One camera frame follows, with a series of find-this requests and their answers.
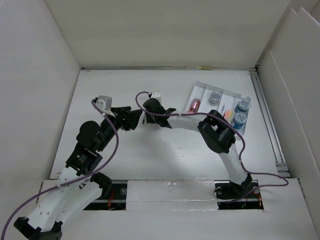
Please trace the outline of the pink capped marker tube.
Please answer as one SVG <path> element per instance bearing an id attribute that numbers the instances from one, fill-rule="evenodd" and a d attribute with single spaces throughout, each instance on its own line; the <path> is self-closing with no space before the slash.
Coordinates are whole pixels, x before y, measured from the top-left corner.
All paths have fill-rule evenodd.
<path id="1" fill-rule="evenodd" d="M 201 105 L 201 100 L 198 98 L 194 98 L 191 101 L 191 104 L 188 109 L 188 113 L 197 113 Z"/>

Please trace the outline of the white compartment tray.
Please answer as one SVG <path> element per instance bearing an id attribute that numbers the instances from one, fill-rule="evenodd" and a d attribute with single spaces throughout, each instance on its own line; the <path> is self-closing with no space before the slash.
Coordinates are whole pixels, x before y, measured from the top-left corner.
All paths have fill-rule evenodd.
<path id="1" fill-rule="evenodd" d="M 188 112 L 191 108 L 194 99 L 199 99 L 198 112 L 210 112 L 211 110 L 218 111 L 229 124 L 233 123 L 235 109 L 241 100 L 246 100 L 251 104 L 251 98 L 249 96 L 242 96 L 240 93 L 232 92 L 214 85 L 210 85 L 201 81 L 197 81 L 188 102 L 184 109 Z"/>

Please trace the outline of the clear paperclip jar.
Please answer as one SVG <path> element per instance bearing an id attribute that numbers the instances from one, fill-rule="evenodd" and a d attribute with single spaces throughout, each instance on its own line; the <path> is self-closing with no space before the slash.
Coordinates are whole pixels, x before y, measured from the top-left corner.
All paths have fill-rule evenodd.
<path id="1" fill-rule="evenodd" d="M 217 104 L 222 98 L 222 93 L 218 91 L 212 91 L 208 98 L 208 101 L 212 104 Z"/>

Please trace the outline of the beige yellow highlighter pen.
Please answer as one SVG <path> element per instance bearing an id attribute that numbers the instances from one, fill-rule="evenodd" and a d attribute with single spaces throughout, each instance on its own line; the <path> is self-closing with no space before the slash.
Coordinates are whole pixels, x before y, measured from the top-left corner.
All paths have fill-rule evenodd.
<path id="1" fill-rule="evenodd" d="M 207 71 L 211 71 L 211 70 L 213 70 L 213 68 L 212 67 L 205 67 L 205 66 L 199 66 L 199 67 L 197 67 L 199 70 L 207 70 Z"/>

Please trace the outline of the blue round jar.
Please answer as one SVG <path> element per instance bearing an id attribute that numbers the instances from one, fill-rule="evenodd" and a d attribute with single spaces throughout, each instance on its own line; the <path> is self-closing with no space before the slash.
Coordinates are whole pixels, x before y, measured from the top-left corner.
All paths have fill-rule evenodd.
<path id="1" fill-rule="evenodd" d="M 246 122 L 247 122 L 247 115 L 242 112 L 238 112 L 232 118 L 231 126 L 234 129 L 238 130 L 238 129 L 241 129 L 246 124 Z"/>
<path id="2" fill-rule="evenodd" d="M 249 111 L 251 107 L 251 102 L 247 99 L 240 99 L 237 105 L 235 106 L 234 112 L 235 113 L 246 113 Z"/>

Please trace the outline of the black gel pen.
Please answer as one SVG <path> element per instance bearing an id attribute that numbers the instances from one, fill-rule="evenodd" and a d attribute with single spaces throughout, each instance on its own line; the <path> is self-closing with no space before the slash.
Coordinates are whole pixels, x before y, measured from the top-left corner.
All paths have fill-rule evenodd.
<path id="1" fill-rule="evenodd" d="M 143 118 L 142 118 L 142 124 L 145 124 L 145 120 L 146 120 L 146 114 L 143 114 Z"/>

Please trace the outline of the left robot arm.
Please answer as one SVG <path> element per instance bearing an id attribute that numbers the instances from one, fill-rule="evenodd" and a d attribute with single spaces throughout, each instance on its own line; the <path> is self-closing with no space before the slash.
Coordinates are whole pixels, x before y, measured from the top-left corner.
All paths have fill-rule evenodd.
<path id="1" fill-rule="evenodd" d="M 18 217 L 13 226 L 28 240 L 59 240 L 67 224 L 92 201 L 107 198 L 112 191 L 112 180 L 101 173 L 100 153 L 115 138 L 119 147 L 118 130 L 130 131 L 138 126 L 142 110 L 116 107 L 108 114 L 97 105 L 103 121 L 84 122 L 76 136 L 77 144 L 58 177 L 55 186 L 38 196 L 43 201 L 29 215 Z"/>

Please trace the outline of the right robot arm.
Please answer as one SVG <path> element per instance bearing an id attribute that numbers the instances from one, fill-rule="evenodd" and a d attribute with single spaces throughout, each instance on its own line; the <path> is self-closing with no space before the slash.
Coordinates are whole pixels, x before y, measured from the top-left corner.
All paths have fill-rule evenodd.
<path id="1" fill-rule="evenodd" d="M 208 148 L 221 158 L 229 176 L 230 183 L 224 199 L 236 199 L 249 192 L 252 177 L 241 166 L 236 148 L 235 133 L 226 125 L 222 115 L 211 110 L 210 116 L 179 115 L 174 108 L 165 109 L 161 103 L 150 98 L 143 104 L 146 122 L 163 128 L 185 129 L 200 133 Z"/>

